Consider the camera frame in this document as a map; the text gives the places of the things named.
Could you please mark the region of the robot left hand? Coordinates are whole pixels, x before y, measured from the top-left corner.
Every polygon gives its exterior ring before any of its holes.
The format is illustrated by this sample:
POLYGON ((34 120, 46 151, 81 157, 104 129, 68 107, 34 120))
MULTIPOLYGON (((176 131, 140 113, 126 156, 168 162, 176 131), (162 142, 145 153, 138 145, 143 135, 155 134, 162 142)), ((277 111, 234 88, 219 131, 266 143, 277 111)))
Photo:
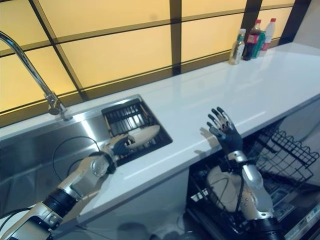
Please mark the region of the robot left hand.
POLYGON ((114 156, 126 156, 131 153, 128 145, 134 142, 134 138, 129 134, 120 134, 111 138, 108 149, 114 156))

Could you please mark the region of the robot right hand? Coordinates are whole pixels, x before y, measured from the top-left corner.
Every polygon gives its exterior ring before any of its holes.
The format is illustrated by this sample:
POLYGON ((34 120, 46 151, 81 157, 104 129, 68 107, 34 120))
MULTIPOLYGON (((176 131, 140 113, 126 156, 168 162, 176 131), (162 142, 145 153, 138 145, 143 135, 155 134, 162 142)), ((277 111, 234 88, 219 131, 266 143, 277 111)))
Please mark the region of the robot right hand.
POLYGON ((212 114, 207 115, 210 121, 206 124, 224 152, 228 155, 235 151, 242 151, 243 139, 227 113, 221 107, 212 108, 211 112, 212 114))

